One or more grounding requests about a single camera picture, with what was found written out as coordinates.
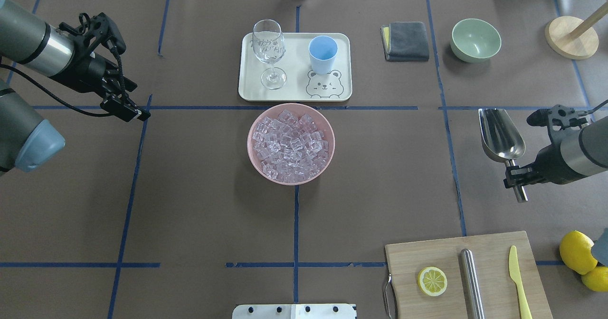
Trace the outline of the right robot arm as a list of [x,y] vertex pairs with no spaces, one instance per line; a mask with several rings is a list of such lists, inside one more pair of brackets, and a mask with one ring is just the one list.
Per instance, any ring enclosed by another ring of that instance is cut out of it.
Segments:
[[547,127],[550,145],[538,152],[534,162],[508,166],[504,187],[538,183],[568,184],[608,169],[608,122],[589,124],[589,111],[555,105],[539,109],[526,118],[530,126]]

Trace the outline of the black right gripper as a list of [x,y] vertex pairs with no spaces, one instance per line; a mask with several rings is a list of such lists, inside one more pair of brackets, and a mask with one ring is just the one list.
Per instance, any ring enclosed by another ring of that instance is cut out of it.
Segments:
[[587,115],[592,113],[558,104],[529,115],[528,125],[547,127],[550,145],[538,152],[534,162],[510,171],[513,183],[523,187],[549,182],[564,185],[593,176],[594,161],[582,141]]

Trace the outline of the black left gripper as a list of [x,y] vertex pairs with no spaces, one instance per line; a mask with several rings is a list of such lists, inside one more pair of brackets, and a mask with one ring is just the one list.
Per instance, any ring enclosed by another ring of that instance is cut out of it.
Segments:
[[69,64],[58,73],[58,82],[79,93],[95,93],[105,98],[100,103],[101,109],[124,122],[135,118],[145,122],[151,115],[149,111],[129,98],[119,98],[138,85],[124,76],[120,57],[126,51],[126,43],[118,26],[103,12],[91,17],[80,13],[79,22],[76,28],[65,22],[59,25],[58,29],[72,40],[74,48]]

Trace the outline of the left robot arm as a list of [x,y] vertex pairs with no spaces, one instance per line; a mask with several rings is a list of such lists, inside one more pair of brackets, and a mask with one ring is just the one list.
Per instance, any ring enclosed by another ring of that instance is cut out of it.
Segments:
[[[124,122],[133,119],[145,122],[150,117],[148,110],[129,97],[137,84],[124,76],[121,56],[126,44],[109,16],[81,13],[78,27],[61,23],[55,28],[12,0],[1,0],[0,5],[2,57],[78,93],[98,95],[102,112],[84,111],[70,105],[11,65],[2,64],[1,68],[18,74],[56,102],[85,116],[115,116]],[[66,144],[50,121],[39,115],[6,81],[1,82],[0,128],[2,174],[13,169],[36,170]]]

